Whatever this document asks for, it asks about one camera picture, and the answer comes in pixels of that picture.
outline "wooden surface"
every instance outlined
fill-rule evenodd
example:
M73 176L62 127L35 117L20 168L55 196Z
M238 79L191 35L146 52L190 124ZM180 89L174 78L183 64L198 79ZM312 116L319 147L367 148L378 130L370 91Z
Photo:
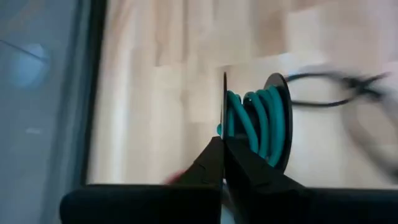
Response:
M224 71L239 94L274 72L330 68L389 71L394 87L397 13L395 0L110 1L90 182L158 183L187 168L216 135ZM300 99L344 94L316 80L289 87ZM389 139L382 146L396 148ZM348 139L339 108L294 109L286 174L309 186L392 187Z

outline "black spool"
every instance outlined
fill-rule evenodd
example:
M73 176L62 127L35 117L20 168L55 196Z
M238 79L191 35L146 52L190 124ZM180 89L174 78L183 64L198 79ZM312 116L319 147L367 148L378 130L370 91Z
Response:
M289 161L289 156L290 156L290 148L292 147L292 134L293 134L293 117L292 117L292 100L290 98L290 92L289 88L287 86L287 83L285 81L285 78L279 74L279 73L273 73L266 81L266 84L264 85L264 89L267 89L269 86L275 86L279 92L280 97L282 98L282 104L284 107L284 116L285 116L285 143L284 143L284 149L282 151L282 155L279 159L279 162L275 165L275 169L281 170L284 172L286 170L287 163ZM226 118L226 109L228 107L228 101L227 101L227 78L226 78L226 73L224 73L223 77L223 105L221 109L221 124L223 127L228 127L227 125L227 119ZM254 126L254 129L257 132L257 135L259 136L260 132L260 127L259 127L259 122L258 122L258 117L255 109L252 107L251 104L247 104L244 106L244 109L248 113L252 124ZM236 138L239 138L240 136L244 136L246 131L244 130L241 122L239 119L235 119L236 123ZM223 128L223 132L221 134L221 137L225 139L225 129Z

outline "teal wire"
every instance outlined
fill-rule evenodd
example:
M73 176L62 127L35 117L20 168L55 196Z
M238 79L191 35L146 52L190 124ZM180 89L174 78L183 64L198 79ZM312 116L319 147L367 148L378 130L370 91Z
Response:
M267 90L258 90L256 93L260 96L270 120L272 140L268 163L275 166L282 155L285 139L285 115L282 98L274 86L270 86Z
M243 104L252 103L258 115L261 131L260 141L249 115L244 110L240 96L228 90L227 100L230 105L227 108L228 136L235 135L234 119L239 118L248 136L250 149L274 167L282 155L285 139L284 109L277 88L270 86L267 90L248 92L243 98ZM217 127L217 132L220 135L222 128L221 124Z
M259 118L259 123L260 123L260 148L259 148L259 156L262 157L263 159L266 158L267 156L267 148L269 144L269 139L268 139L268 130L269 130L269 125L268 125L268 118L266 111L260 101L260 98L253 92L247 92L243 98L243 104L247 104L251 101L254 109L257 112L258 118Z
M241 120L244 130L246 131L246 134L249 139L249 145L250 145L250 149L255 152L258 153L259 152L259 142L257 139L257 134L256 131L254 130L254 127L251 123L251 120L249 118L249 115L246 113L246 111L244 110L242 104L241 104L241 100L239 95L236 96L231 90L227 91L227 100L229 103L231 103L234 112L237 114L238 118Z

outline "black cable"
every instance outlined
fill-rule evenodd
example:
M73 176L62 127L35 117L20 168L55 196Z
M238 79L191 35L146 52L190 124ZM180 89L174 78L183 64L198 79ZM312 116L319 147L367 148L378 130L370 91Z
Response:
M349 76L344 73L301 73L285 77L286 82L291 82L301 78L327 78L333 82L337 82L345 89L353 89L354 93L350 97L334 102L314 102L314 101L297 101L292 100L293 106L303 106L308 108L329 108L333 106L344 105L341 113L343 126L350 138L357 144L369 159L385 174L392 177L394 181L398 181L398 162L391 163L378 153L372 146L376 145L370 134L361 126L357 118L357 107L355 103L350 103L359 97L366 97L372 102L379 103L382 111L395 127L398 139L398 102L392 99L386 92L372 87L371 85L387 74L373 76L371 78L359 78Z

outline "wire spool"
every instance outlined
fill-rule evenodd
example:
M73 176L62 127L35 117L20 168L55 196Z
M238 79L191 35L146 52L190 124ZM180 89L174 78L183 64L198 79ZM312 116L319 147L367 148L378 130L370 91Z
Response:
M223 139L247 140L270 166L285 171L292 145L292 102L281 74L272 74L262 90L246 93L243 101L227 90L224 74L221 124L218 133Z

